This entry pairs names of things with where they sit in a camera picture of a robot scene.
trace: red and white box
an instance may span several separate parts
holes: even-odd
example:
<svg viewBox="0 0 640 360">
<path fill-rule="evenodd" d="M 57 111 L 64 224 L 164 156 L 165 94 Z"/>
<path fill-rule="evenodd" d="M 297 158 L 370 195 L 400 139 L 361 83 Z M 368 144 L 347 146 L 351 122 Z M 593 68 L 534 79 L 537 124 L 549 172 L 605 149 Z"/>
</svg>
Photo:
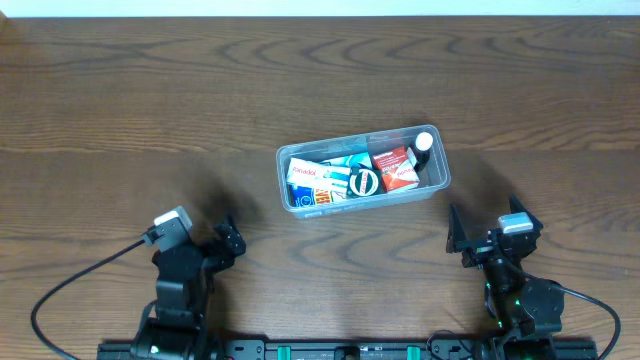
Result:
<svg viewBox="0 0 640 360">
<path fill-rule="evenodd" d="M 418 187 L 420 178 L 413 170 L 404 146 L 374 155 L 373 162 L 382 172 L 384 187 L 388 193 L 397 193 Z"/>
</svg>

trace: wood grain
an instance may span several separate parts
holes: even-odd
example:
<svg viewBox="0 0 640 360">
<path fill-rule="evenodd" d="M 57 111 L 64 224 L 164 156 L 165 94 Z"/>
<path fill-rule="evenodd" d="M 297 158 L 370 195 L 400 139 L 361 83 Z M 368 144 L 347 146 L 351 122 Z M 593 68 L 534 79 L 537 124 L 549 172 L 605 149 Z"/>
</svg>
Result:
<svg viewBox="0 0 640 360">
<path fill-rule="evenodd" d="M 640 345 L 637 18 L 16 19 L 0 38 L 0 358 L 51 353 L 49 288 L 184 205 L 249 243 L 217 277 L 212 326 L 272 338 L 424 337 L 495 326 L 482 274 L 447 255 L 447 206 L 492 226 L 514 191 L 545 224 L 524 266 L 613 306 L 612 359 Z M 453 182 L 428 201 L 295 220 L 286 144 L 423 123 Z M 39 316 L 95 357 L 135 335 L 152 250 L 70 285 Z M 566 299 L 603 349 L 607 314 Z"/>
</svg>

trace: plastic storage box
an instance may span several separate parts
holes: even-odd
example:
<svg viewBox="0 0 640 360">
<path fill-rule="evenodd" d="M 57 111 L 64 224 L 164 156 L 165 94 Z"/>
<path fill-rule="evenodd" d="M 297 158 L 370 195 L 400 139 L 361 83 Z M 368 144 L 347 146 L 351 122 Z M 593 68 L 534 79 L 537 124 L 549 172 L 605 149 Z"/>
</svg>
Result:
<svg viewBox="0 0 640 360">
<path fill-rule="evenodd" d="M 372 195 L 350 199 L 341 203 L 319 204 L 294 207 L 287 184 L 287 170 L 291 158 L 320 162 L 340 156 L 368 152 L 374 156 L 390 151 L 398 146 L 409 146 L 421 132 L 433 136 L 431 158 L 427 166 L 418 173 L 420 185 L 400 193 Z M 438 129 L 432 125 L 420 125 L 396 130 L 379 131 L 368 134 L 345 136 L 341 138 L 313 141 L 303 144 L 286 145 L 276 154 L 280 194 L 284 208 L 298 218 L 309 218 L 339 212 L 370 209 L 380 206 L 401 204 L 410 201 L 428 199 L 434 192 L 444 189 L 451 182 L 447 157 L 442 146 Z"/>
</svg>

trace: bottle cap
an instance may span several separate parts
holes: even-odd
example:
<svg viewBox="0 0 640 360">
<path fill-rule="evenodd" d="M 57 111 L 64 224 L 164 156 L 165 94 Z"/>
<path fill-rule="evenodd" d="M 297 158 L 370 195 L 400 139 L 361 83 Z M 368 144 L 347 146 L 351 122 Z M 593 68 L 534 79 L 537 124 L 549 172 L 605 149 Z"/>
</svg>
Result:
<svg viewBox="0 0 640 360">
<path fill-rule="evenodd" d="M 416 137 L 416 148 L 420 151 L 427 151 L 433 145 L 433 136 L 428 132 L 422 132 Z"/>
</svg>

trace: white wall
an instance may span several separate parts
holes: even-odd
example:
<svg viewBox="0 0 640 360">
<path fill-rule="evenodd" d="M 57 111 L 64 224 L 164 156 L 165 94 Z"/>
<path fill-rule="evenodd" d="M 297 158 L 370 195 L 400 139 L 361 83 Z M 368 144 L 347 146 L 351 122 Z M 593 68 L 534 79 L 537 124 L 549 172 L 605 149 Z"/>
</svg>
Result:
<svg viewBox="0 0 640 360">
<path fill-rule="evenodd" d="M 640 15 L 640 0 L 0 0 L 8 17 Z"/>
</svg>

